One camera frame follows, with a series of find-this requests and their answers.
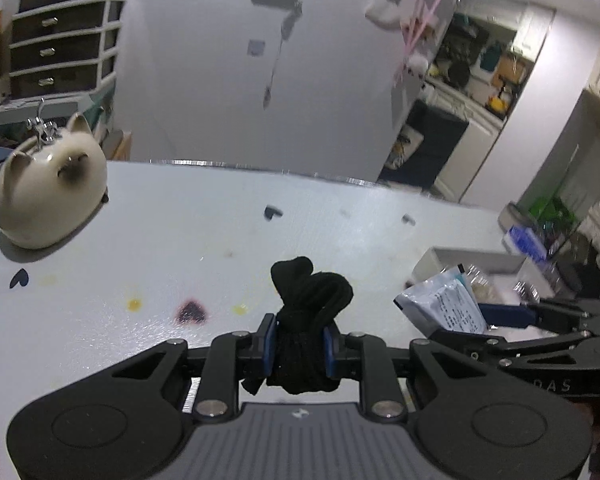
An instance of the plastic sachet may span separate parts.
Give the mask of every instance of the plastic sachet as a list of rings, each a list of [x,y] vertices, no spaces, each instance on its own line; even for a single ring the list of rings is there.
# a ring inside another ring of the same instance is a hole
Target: plastic sachet
[[[440,327],[472,334],[488,328],[461,267],[410,286],[394,302],[425,337]]]

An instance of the tabletop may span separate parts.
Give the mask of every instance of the tabletop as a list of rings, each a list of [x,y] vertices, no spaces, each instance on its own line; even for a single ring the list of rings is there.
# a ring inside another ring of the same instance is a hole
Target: tabletop
[[[282,306],[276,261],[304,255],[345,276],[354,298],[340,330],[406,348],[420,333],[393,299],[427,249],[504,250],[496,213],[402,190],[183,164],[107,168],[109,203],[68,240],[24,251],[0,234],[0,480],[17,479],[5,434],[21,407],[168,338],[206,346],[255,330]],[[191,302],[203,319],[182,323]],[[294,399],[357,398],[343,381]],[[261,388],[255,399],[290,396]]]

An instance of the drawer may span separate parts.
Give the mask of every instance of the drawer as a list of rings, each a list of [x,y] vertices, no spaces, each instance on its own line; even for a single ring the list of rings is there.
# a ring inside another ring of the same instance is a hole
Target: drawer
[[[11,49],[11,71],[95,59],[99,50],[100,34],[71,36],[19,46]]]
[[[97,64],[32,72],[11,78],[11,96],[21,99],[91,90],[96,88],[97,79]]]
[[[48,10],[13,20],[11,43],[102,25],[104,2]]]

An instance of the screw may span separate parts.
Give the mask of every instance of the screw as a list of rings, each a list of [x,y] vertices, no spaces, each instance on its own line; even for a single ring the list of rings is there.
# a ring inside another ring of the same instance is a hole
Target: screw
[[[394,418],[404,411],[404,407],[395,400],[379,400],[371,407],[371,411],[382,418]]]
[[[204,416],[219,416],[226,413],[229,407],[222,402],[222,400],[217,399],[207,399],[201,400],[196,404],[196,411],[200,415]]]

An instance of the yellow stain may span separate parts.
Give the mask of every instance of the yellow stain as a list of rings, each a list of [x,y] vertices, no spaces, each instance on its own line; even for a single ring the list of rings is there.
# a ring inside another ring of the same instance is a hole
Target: yellow stain
[[[46,276],[42,276],[42,278],[40,278],[40,285],[43,286],[49,286],[49,285],[55,285],[58,282],[58,277],[55,274],[48,274]]]
[[[233,310],[234,314],[237,314],[238,316],[244,316],[249,311],[245,304],[234,305],[231,307],[231,310]]]
[[[131,312],[137,312],[142,307],[142,301],[138,300],[138,298],[133,298],[126,302],[126,309]]]

